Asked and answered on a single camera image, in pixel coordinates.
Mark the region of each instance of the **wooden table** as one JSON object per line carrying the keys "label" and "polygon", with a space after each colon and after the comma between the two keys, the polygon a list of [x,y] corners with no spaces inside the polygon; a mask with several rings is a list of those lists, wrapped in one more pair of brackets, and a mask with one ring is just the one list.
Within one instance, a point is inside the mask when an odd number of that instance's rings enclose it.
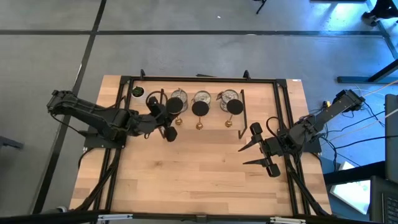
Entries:
{"label": "wooden table", "polygon": [[[97,104],[110,106],[116,100],[120,76],[105,75]],[[300,80],[287,80],[294,120],[308,114],[303,86]],[[183,124],[176,126],[178,136],[174,142],[162,139],[158,130],[149,139],[143,136],[127,139],[123,149],[111,211],[145,213],[179,213],[212,215],[291,215],[289,190],[284,160],[274,156],[281,175],[269,177],[259,165],[242,165],[243,162],[262,158],[257,146],[243,152],[238,149],[250,141],[247,130],[242,139],[238,131],[243,128],[243,118],[234,117],[233,126],[224,122],[228,113],[221,111],[215,96],[226,89],[239,92],[244,89],[248,126],[260,122],[264,138],[271,137],[265,121],[276,116],[272,85],[260,83],[202,83],[202,82],[134,82],[142,86],[141,98],[132,98],[130,109],[148,113],[146,96],[163,88],[167,96],[177,88],[188,93],[190,100],[198,90],[212,95],[210,112],[202,119],[204,128],[196,130],[197,117],[189,108],[181,115]],[[284,121],[287,122],[284,103]],[[270,120],[276,132],[277,120]],[[77,176],[70,208],[79,206],[93,190],[100,176],[104,149],[94,149],[87,154]],[[319,160],[303,153],[302,166],[305,182],[323,209],[331,212]],[[105,186],[100,208],[108,186]],[[299,189],[296,186],[298,209],[303,212]]]}

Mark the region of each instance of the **gold base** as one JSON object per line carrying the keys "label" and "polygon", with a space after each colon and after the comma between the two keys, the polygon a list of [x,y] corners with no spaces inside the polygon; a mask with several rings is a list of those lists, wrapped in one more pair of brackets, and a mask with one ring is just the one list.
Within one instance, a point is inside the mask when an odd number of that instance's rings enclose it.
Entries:
{"label": "gold base", "polygon": [[197,130],[201,130],[203,128],[203,124],[197,123]]}
{"label": "gold base", "polygon": [[232,121],[225,121],[225,126],[230,128],[232,126]]}
{"label": "gold base", "polygon": [[176,125],[181,125],[182,124],[182,119],[181,118],[175,119],[175,124]]}

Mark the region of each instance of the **concrete floor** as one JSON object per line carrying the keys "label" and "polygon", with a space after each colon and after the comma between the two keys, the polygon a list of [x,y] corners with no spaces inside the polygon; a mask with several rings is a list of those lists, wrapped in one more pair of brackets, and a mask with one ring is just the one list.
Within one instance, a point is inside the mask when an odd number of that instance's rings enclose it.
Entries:
{"label": "concrete floor", "polygon": [[[0,29],[91,30],[100,2],[3,0]],[[99,29],[378,31],[360,21],[360,15],[368,10],[366,3],[269,0],[256,16],[258,2],[205,2],[108,1]],[[383,24],[397,44],[395,24]],[[22,151],[8,147],[0,151],[0,216],[26,214],[32,208],[59,127],[45,105],[52,90],[72,88],[87,41],[87,35],[0,35],[0,135],[25,143]],[[337,76],[372,75],[393,60],[379,35],[101,35],[95,39],[79,97],[95,101],[103,75],[137,75],[142,68],[148,75],[202,73],[219,77],[241,77],[244,70],[249,70],[256,78],[302,79],[312,110],[319,108],[323,100],[333,100],[342,89],[357,88],[337,84]],[[359,87],[375,90],[380,86]],[[398,94],[398,88],[391,86],[380,93]],[[384,110],[382,95],[373,94],[366,101],[375,113]],[[329,129],[342,128],[367,116],[367,111],[356,112],[354,118],[339,116],[329,123]],[[71,125],[86,128],[75,120]],[[382,135],[384,128],[375,124],[333,143],[341,146]],[[67,132],[45,209],[69,204],[82,145],[81,137]],[[339,153],[359,165],[382,161],[384,141],[357,144]],[[323,146],[323,157],[333,158],[327,145]],[[338,162],[344,160],[338,156]]]}

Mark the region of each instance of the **desk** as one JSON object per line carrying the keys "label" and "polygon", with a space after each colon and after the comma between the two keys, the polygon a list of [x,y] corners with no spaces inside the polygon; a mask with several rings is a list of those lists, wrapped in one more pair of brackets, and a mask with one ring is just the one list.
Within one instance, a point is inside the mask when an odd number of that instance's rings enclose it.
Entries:
{"label": "desk", "polygon": [[[118,92],[120,76],[105,75],[97,104],[113,105]],[[290,104],[294,120],[308,114],[303,86],[300,80],[287,80]],[[202,83],[135,81],[134,86],[145,89],[142,98],[131,98],[130,109],[147,113],[146,96],[164,89],[167,96],[177,88],[188,95],[206,90],[216,95],[226,89],[240,92],[244,89],[248,126],[260,122],[264,138],[271,137],[265,121],[276,116],[272,85],[262,83]],[[262,158],[258,147],[243,152],[238,149],[249,142],[251,133],[246,131],[242,139],[237,130],[243,125],[241,118],[233,118],[233,127],[224,122],[228,113],[222,112],[219,101],[212,98],[211,110],[202,119],[204,128],[196,130],[197,119],[190,108],[181,115],[183,124],[177,126],[174,142],[162,139],[158,130],[149,139],[143,136],[128,137],[122,150],[112,201],[112,212],[180,213],[212,215],[292,215],[284,160],[274,156],[281,175],[271,178],[259,165],[242,165],[243,162]],[[284,120],[287,121],[285,106]],[[277,120],[270,121],[277,129]],[[100,176],[104,149],[94,149],[87,154],[80,166],[70,208],[79,206],[93,190]],[[323,209],[331,212],[319,160],[312,154],[302,156],[305,182]],[[108,186],[103,191],[100,208]],[[296,186],[298,209],[303,212],[300,191]]]}

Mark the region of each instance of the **black lid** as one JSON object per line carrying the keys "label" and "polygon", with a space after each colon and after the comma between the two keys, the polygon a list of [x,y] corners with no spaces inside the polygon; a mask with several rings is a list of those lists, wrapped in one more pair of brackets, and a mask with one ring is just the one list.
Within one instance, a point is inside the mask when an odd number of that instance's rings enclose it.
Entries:
{"label": "black lid", "polygon": [[209,105],[204,101],[194,102],[192,105],[192,112],[196,116],[204,116],[209,112]]}
{"label": "black lid", "polygon": [[181,112],[183,106],[184,103],[182,103],[182,100],[177,97],[172,97],[166,102],[166,110],[170,114],[177,114]]}
{"label": "black lid", "polygon": [[226,109],[233,115],[238,115],[243,111],[243,103],[240,100],[229,100],[226,104]]}

